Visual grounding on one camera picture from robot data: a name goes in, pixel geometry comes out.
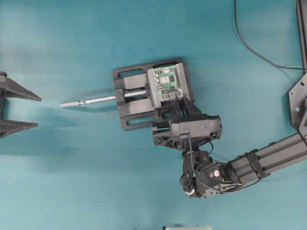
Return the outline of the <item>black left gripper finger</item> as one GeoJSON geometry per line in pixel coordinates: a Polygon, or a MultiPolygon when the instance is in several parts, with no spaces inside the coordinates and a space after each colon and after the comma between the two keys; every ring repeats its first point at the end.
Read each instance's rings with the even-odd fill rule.
{"type": "Polygon", "coordinates": [[[4,138],[13,133],[29,130],[38,127],[38,123],[27,123],[13,120],[0,120],[0,138],[4,138]]]}
{"type": "Polygon", "coordinates": [[[8,98],[21,98],[33,101],[42,101],[39,96],[27,90],[14,80],[8,78],[7,73],[3,71],[0,72],[0,96],[8,98]]]}

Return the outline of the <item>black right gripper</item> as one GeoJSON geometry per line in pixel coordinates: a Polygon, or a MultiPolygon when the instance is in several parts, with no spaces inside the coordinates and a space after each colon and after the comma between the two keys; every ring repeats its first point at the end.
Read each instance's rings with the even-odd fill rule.
{"type": "Polygon", "coordinates": [[[183,98],[183,114],[180,116],[180,103],[173,101],[167,122],[153,123],[153,142],[177,150],[186,150],[189,143],[200,147],[222,134],[220,116],[203,114],[188,98],[183,98]]]}

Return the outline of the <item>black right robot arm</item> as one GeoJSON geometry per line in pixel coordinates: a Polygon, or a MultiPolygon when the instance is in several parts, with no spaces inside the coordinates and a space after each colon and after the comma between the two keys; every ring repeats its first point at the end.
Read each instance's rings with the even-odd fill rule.
{"type": "Polygon", "coordinates": [[[291,96],[290,107],[296,134],[228,162],[215,161],[209,151],[201,150],[201,146],[220,138],[220,117],[201,113],[187,99],[173,102],[168,119],[154,120],[153,139],[155,145],[182,152],[180,184],[187,197],[229,194],[260,182],[272,172],[306,160],[307,100],[291,96]]]}

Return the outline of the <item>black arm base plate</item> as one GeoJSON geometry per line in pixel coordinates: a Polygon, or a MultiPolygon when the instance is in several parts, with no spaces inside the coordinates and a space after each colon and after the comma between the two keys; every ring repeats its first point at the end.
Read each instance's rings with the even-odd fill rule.
{"type": "Polygon", "coordinates": [[[289,91],[292,127],[307,144],[307,74],[289,91]]]}

